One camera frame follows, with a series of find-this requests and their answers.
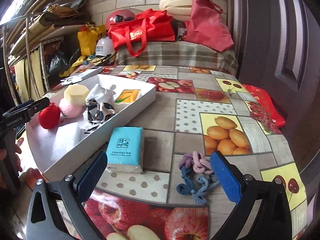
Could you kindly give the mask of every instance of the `white box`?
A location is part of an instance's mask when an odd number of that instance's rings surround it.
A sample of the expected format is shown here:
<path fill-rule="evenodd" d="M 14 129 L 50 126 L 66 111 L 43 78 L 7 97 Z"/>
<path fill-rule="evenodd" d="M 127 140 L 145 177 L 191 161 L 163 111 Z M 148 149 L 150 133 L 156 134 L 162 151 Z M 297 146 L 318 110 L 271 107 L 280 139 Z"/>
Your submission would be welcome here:
<path fill-rule="evenodd" d="M 103 144 L 105 144 L 116 127 L 125 126 L 141 111 L 156 100 L 156 86 L 150 83 L 137 81 L 129 78 L 122 78 L 111 75 L 99 74 L 80 82 L 91 90 L 97 83 L 102 87 L 109 88 L 115 84 L 116 94 L 114 100 L 123 90 L 140 89 L 141 97 L 132 104 L 122 109 L 115 116 L 106 121 L 100 128 L 89 135 L 83 135 L 82 140 L 61 159 L 51 166 L 48 166 L 48 157 L 52 154 L 53 143 L 58 127 L 51 130 L 43 129 L 38 122 L 38 114 L 35 114 L 31 121 L 26 125 L 27 137 L 33 158 L 38 166 L 39 171 L 49 181 L 57 181 L 64 178 L 65 175 L 72 174 L 81 166 L 92 154 L 95 153 Z M 50 101 L 59 105 L 63 98 L 64 91 L 54 95 Z M 82 114 L 76 118 L 63 119 L 65 125 L 71 122 L 79 122 L 83 127 L 84 120 Z"/>

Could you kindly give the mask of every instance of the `pink yarn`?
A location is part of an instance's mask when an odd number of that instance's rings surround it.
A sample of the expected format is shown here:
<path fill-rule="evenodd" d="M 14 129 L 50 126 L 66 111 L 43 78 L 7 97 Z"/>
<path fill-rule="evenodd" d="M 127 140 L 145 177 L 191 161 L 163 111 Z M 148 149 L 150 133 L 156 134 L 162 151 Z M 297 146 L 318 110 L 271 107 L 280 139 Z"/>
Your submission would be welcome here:
<path fill-rule="evenodd" d="M 194 151 L 193 153 L 186 153 L 179 162 L 179 169 L 185 166 L 187 169 L 193 167 L 196 173 L 212 174 L 213 170 L 210 163 L 206 160 L 202 153 Z"/>
<path fill-rule="evenodd" d="M 74 118 L 77 117 L 80 113 L 83 112 L 82 105 L 71 105 L 64 98 L 61 99 L 59 103 L 59 108 L 61 113 L 66 116 L 66 118 Z"/>

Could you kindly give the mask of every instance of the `white tray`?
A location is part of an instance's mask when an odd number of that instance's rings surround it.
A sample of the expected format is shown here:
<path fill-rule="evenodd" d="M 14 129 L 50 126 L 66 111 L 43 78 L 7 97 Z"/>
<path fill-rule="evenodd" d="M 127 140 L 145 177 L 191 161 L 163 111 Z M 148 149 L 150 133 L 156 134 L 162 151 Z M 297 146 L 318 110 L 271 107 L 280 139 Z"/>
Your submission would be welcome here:
<path fill-rule="evenodd" d="M 156 100 L 156 86 L 146 82 L 141 82 L 129 78 L 122 78 L 111 75 L 99 74 L 80 82 L 91 90 L 95 84 L 99 83 L 102 87 L 109 88 L 115 84 L 116 95 L 114 100 L 123 90 L 140 89 L 141 97 L 122 109 L 115 116 L 106 121 L 100 128 L 89 135 L 84 135 L 82 140 L 61 159 L 50 165 L 50 158 L 53 149 L 57 127 L 55 129 L 43 129 L 38 122 L 38 114 L 35 114 L 26 125 L 27 137 L 33 158 L 38 166 L 39 171 L 49 181 L 61 180 L 65 175 L 72 174 L 81 164 L 83 164 L 95 151 L 97 151 L 104 143 L 106 143 L 116 127 L 125 126 L 148 105 Z M 63 98 L 64 91 L 54 95 L 50 101 L 59 105 Z M 83 127 L 84 120 L 82 115 L 76 118 L 64 119 L 60 125 L 71 122 L 79 122 Z"/>

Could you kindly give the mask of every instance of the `plaid blanket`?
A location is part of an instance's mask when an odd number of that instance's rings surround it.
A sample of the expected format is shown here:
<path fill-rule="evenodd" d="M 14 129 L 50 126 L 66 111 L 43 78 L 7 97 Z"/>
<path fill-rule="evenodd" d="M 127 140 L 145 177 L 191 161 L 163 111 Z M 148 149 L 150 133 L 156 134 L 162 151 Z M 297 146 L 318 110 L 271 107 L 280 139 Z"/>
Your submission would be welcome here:
<path fill-rule="evenodd" d="M 136 51 L 140 42 L 132 44 Z M 148 42 L 146 49 L 138 57 L 132 57 L 126 46 L 119 48 L 118 65 L 162 65 L 196 66 L 236 75 L 238 62 L 233 50 L 217 52 L 206 46 L 185 42 Z"/>

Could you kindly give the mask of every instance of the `hexagonal sponge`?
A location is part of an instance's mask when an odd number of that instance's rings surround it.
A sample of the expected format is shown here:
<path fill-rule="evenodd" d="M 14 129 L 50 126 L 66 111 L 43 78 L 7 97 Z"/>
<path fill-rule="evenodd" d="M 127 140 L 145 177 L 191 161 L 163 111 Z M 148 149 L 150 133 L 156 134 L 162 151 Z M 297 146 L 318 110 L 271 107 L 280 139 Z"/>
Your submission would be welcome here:
<path fill-rule="evenodd" d="M 64 98 L 71 105 L 84 105 L 89 89 L 84 85 L 74 84 L 67 87 Z"/>

